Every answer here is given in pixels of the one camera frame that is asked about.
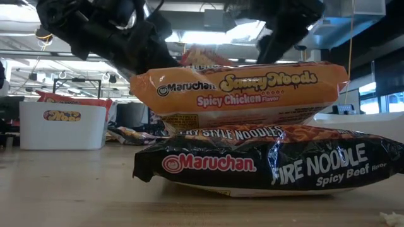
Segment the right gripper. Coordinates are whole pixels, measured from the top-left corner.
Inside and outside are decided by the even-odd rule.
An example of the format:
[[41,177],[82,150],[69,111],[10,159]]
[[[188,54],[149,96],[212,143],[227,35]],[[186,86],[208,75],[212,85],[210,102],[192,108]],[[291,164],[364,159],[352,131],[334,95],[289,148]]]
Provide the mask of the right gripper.
[[272,64],[307,34],[325,11],[320,0],[226,0],[225,11],[235,19],[258,20],[273,30],[257,42],[257,64]]

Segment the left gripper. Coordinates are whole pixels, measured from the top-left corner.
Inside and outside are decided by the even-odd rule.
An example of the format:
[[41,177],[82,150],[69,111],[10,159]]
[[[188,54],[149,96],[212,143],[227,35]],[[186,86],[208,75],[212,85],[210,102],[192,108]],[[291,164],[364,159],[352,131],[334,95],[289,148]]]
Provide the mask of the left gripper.
[[[82,60],[99,55],[136,74],[179,67],[164,42],[171,23],[154,11],[145,18],[145,0],[38,0],[37,14],[45,30],[65,41]],[[132,15],[145,19],[146,34],[123,29]]]

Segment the orange-red Saucy Noods pack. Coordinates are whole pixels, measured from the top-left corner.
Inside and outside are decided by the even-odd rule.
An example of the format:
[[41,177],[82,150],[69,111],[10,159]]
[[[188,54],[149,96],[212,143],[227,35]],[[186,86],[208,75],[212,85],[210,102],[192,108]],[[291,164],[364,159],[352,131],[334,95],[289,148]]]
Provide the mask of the orange-red Saucy Noods pack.
[[183,66],[233,66],[233,62],[216,54],[212,49],[192,45],[179,61]]
[[131,93],[170,133],[234,124],[301,124],[335,103],[348,82],[329,62],[150,69]]
[[77,122],[81,120],[81,114],[75,111],[47,110],[43,118],[48,121]]
[[74,104],[74,105],[94,105],[99,107],[110,108],[113,104],[111,99],[101,100],[101,99],[77,99],[68,96],[57,95],[54,93],[47,93],[43,91],[36,91],[40,98],[38,102],[49,102],[49,103],[64,103],[64,104]]

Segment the black Fire Noodle pack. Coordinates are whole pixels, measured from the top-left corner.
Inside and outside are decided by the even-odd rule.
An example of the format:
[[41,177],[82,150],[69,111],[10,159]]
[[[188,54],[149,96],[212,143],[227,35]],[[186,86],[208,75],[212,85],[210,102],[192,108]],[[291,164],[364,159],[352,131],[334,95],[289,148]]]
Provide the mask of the black Fire Noodle pack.
[[117,141],[122,145],[145,146],[168,139],[169,136],[153,136],[127,127],[108,127],[106,141]]
[[133,176],[231,197],[333,194],[404,172],[404,144],[308,125],[191,129],[135,154]]

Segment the white plastic bin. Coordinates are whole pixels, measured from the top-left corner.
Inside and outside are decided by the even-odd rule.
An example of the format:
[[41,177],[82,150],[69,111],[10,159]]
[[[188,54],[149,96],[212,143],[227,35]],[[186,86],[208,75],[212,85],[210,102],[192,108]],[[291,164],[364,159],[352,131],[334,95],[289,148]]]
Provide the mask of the white plastic bin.
[[[77,122],[48,121],[47,110],[75,111]],[[94,105],[20,102],[20,148],[25,150],[96,150],[104,145],[107,110]]]
[[333,115],[317,113],[307,125],[345,129],[383,136],[404,143],[404,112],[370,115]]

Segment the bright ceiling light panel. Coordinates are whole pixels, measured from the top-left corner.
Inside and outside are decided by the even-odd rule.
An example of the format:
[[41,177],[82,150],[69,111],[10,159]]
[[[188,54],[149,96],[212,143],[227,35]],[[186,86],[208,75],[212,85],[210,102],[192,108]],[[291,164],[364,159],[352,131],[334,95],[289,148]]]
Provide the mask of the bright ceiling light panel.
[[262,21],[254,21],[237,25],[227,32],[174,31],[165,41],[202,45],[241,44],[256,40],[263,28]]

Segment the black white patterned cloth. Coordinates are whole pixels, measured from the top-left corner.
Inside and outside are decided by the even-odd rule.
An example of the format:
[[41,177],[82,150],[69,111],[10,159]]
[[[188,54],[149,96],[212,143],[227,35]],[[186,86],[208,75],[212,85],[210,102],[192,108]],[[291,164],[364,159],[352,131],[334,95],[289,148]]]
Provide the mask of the black white patterned cloth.
[[167,134],[167,131],[165,129],[165,124],[163,123],[162,119],[160,116],[158,116],[153,110],[150,108],[149,110],[149,125],[150,125],[150,130],[154,134]]

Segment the dark computer monitor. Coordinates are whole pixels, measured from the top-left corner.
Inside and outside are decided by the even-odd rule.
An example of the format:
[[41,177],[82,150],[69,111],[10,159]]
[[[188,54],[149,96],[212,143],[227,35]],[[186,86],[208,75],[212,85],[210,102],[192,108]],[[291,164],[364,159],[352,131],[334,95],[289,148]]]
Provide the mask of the dark computer monitor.
[[0,119],[18,120],[20,116],[20,102],[24,96],[2,96],[0,97]]

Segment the white crumpled noodle piece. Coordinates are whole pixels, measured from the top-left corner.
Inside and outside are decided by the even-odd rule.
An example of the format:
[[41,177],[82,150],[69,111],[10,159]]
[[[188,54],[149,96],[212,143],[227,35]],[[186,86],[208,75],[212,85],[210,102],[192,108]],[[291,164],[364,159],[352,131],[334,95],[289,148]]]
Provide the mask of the white crumpled noodle piece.
[[392,212],[391,214],[379,213],[381,221],[387,227],[404,227],[404,215]]

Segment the blue-lit ceiling duct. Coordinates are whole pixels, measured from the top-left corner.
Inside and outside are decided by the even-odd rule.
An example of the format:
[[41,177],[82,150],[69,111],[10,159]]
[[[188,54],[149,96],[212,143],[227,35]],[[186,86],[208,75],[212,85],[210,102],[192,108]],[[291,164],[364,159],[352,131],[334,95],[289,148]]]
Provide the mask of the blue-lit ceiling duct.
[[309,28],[307,46],[330,49],[346,42],[386,15],[386,0],[320,0],[323,17]]

